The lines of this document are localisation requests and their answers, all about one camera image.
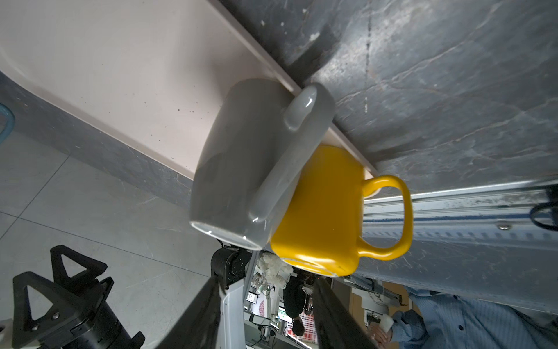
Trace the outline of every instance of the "gray tile floor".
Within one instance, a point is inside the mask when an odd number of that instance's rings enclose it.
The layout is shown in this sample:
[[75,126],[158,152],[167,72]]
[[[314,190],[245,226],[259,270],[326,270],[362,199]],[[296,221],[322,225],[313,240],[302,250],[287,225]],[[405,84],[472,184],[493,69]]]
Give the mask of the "gray tile floor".
[[52,279],[49,251],[60,244],[108,265],[108,303],[131,335],[143,332],[144,348],[193,300],[220,246],[186,210],[14,132],[0,145],[0,319],[13,317],[9,280]]

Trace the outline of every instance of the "mug handle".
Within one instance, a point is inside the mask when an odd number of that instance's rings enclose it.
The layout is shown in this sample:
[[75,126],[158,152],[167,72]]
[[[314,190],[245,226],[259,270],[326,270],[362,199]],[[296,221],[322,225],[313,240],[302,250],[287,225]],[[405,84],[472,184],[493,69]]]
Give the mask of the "mug handle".
[[411,247],[413,240],[413,206],[411,204],[411,193],[407,185],[400,178],[384,175],[376,178],[367,179],[363,182],[362,192],[364,197],[372,195],[376,190],[383,187],[395,187],[403,195],[403,208],[405,215],[403,218],[403,235],[401,239],[392,247],[379,248],[371,246],[362,237],[358,237],[357,250],[359,257],[371,257],[383,261],[389,261],[404,255]]
[[308,85],[289,104],[283,121],[294,136],[250,203],[252,222],[264,221],[270,215],[324,138],[334,115],[335,101],[320,84]]

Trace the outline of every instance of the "red plaid cloth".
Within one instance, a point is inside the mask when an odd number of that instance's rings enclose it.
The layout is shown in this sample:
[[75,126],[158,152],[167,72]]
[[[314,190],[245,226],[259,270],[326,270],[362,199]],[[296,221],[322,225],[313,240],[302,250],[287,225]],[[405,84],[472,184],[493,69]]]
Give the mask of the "red plaid cloth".
[[295,337],[299,341],[317,343],[318,335],[316,334],[316,325],[314,325],[314,316],[303,313],[300,314],[300,319],[304,325],[304,336],[299,337],[292,332],[292,323],[288,323],[285,327],[285,335]]

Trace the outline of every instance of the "triangular cutout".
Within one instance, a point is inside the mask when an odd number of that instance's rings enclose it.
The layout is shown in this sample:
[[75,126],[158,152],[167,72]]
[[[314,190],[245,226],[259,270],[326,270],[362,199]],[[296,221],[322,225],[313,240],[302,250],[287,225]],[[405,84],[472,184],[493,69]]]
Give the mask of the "triangular cutout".
[[83,265],[74,262],[73,260],[69,259],[64,255],[62,255],[62,263],[64,264],[64,268],[66,268],[66,273],[68,274],[69,278],[86,270],[86,268]]
[[46,312],[52,307],[52,302],[47,299],[42,293],[37,291],[31,286],[27,287],[29,294],[29,306],[31,307],[31,318],[37,320],[43,317]]

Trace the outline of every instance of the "screw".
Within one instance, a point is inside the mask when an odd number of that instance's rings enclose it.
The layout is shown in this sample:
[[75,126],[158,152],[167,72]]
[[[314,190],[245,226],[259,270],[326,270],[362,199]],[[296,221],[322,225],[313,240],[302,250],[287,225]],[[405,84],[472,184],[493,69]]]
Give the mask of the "screw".
[[510,230],[512,228],[511,224],[498,224],[496,227],[500,230]]

